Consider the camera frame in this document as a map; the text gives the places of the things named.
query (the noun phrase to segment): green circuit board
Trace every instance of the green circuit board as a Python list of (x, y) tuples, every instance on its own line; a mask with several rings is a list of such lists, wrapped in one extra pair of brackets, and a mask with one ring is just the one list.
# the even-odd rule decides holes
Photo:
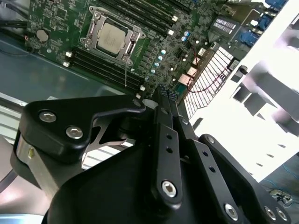
[[(123, 92), (140, 92), (141, 84), (146, 87), (145, 97), (159, 84), (175, 92), (181, 85), (181, 75), (195, 59), (194, 52), (207, 41), (208, 29), (220, 8), (217, 3), (218, 0), (31, 0), (28, 44), (43, 57)], [(101, 15), (96, 26), (95, 12)], [(104, 17), (110, 25), (104, 23), (95, 32)], [(139, 39), (128, 43), (129, 60), (124, 63), (124, 58), (117, 59), (117, 46), (123, 47), (122, 36), (133, 29), (138, 30)], [(86, 47), (91, 32), (98, 42)]]

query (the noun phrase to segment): capacitor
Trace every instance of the capacitor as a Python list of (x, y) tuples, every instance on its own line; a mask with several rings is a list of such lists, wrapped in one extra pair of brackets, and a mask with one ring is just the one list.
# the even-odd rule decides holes
[(184, 32), (184, 36), (186, 36), (186, 37), (190, 36), (189, 31), (185, 31), (185, 32)]

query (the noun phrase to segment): ram slot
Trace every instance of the ram slot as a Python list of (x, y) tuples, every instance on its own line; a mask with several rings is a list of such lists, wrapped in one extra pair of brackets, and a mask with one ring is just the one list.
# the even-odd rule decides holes
[[(75, 48), (74, 49), (74, 53), (75, 53), (75, 57), (78, 57), (78, 58), (81, 58), (81, 57), (84, 57), (86, 59), (89, 59), (91, 60), (93, 63), (95, 64), (99, 64), (100, 66), (104, 66), (104, 67), (107, 67), (109, 69), (113, 69), (121, 74), (125, 74), (125, 69), (121, 68), (121, 67), (118, 67), (116, 66), (115, 64), (112, 64), (112, 63), (109, 63), (107, 61), (105, 61), (104, 59), (102, 58), (99, 58), (93, 54), (90, 54), (89, 52), (86, 52), (84, 50), (81, 50), (79, 48)], [(130, 72), (130, 71), (127, 71), (127, 75), (131, 76), (131, 77), (134, 77), (135, 80), (139, 83), (143, 82), (143, 78), (142, 77), (139, 77), (137, 75), (135, 75), (134, 73)]]
[[(89, 66), (89, 65), (87, 65), (85, 63), (82, 63), (80, 61), (74, 61), (73, 66), (77, 69), (88, 72), (89, 74), (94, 75), (98, 78), (101, 78), (101, 79), (109, 81), (113, 84), (116, 84), (119, 87), (124, 87), (124, 81), (121, 78), (113, 77), (113, 76), (111, 76), (111, 74), (106, 73), (106, 72), (101, 72), (97, 67)], [(127, 83), (126, 89), (128, 89), (129, 91), (132, 91), (132, 92), (137, 92), (139, 90), (138, 87), (136, 87), (134, 85), (132, 86), (131, 84), (128, 84), (128, 83)]]
[[(94, 57), (92, 55), (85, 56), (78, 52), (75, 53), (75, 57), (72, 59), (72, 65), (75, 68), (87, 71), (88, 73), (100, 77), (110, 82), (114, 82), (120, 87), (124, 87), (125, 83), (125, 70), (108, 63), (102, 59)], [(127, 88), (138, 91), (143, 79), (136, 76), (131, 72), (127, 72)]]
[(183, 4), (181, 4), (180, 2), (176, 1), (176, 0), (164, 0), (166, 2), (168, 2), (169, 4), (171, 4), (173, 7), (189, 14), (191, 12), (191, 9), (184, 6)]
[(131, 10), (128, 10), (126, 7), (118, 4), (115, 1), (112, 0), (99, 0), (101, 3), (110, 6), (111, 8), (117, 10), (120, 14), (123, 14), (124, 16), (127, 16), (131, 18), (132, 20), (135, 20), (136, 22), (142, 23), (143, 25), (147, 26), (148, 28), (156, 31), (159, 34), (166, 35), (166, 29), (163, 26), (158, 26), (146, 18), (143, 18), (135, 13), (133, 13)]
[[(106, 73), (111, 74), (112, 76), (120, 77), (123, 80), (125, 80), (125, 71), (118, 71), (117, 69), (115, 69), (116, 66), (114, 66), (113, 64), (108, 64), (107, 62), (105, 64), (98, 63), (97, 61), (90, 60), (90, 58), (85, 56), (76, 56), (74, 62), (76, 62), (77, 60), (80, 60), (81, 62), (84, 62), (90, 66), (95, 66), (99, 68), (101, 71), (104, 71)], [(140, 86), (140, 81), (132, 78), (131, 75), (128, 73), (129, 72), (127, 72), (127, 83)]]
[(164, 11), (161, 12), (161, 10), (157, 9), (156, 7), (154, 7), (153, 5), (151, 5), (145, 1), (131, 0), (130, 2), (131, 2), (131, 4), (145, 10), (147, 12), (147, 14), (152, 14), (153, 16), (163, 20), (170, 26), (175, 24), (175, 21), (172, 20), (172, 18), (173, 18), (172, 15), (166, 14)]
[(119, 4), (126, 7), (128, 10), (131, 10), (132, 12), (136, 13), (137, 15), (150, 20), (156, 26), (171, 28), (171, 26), (167, 22), (164, 22), (163, 20), (159, 19), (158, 17), (155, 17), (153, 13), (149, 13), (146, 10), (132, 4), (131, 2), (127, 2), (125, 0), (118, 0), (118, 2), (119, 2)]

